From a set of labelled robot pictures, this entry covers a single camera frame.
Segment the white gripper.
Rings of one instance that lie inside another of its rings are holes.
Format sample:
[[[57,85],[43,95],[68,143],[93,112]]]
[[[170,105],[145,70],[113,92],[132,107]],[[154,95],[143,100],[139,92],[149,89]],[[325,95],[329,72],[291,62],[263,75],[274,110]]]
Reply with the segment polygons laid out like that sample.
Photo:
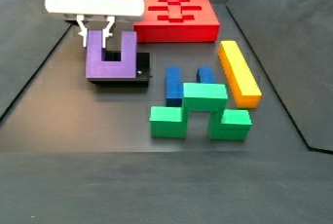
[[[44,7],[47,12],[60,19],[76,18],[83,47],[87,45],[84,17],[96,19],[107,17],[107,26],[103,28],[103,49],[107,48],[107,41],[113,36],[111,29],[115,17],[137,20],[144,14],[144,0],[44,0]]]

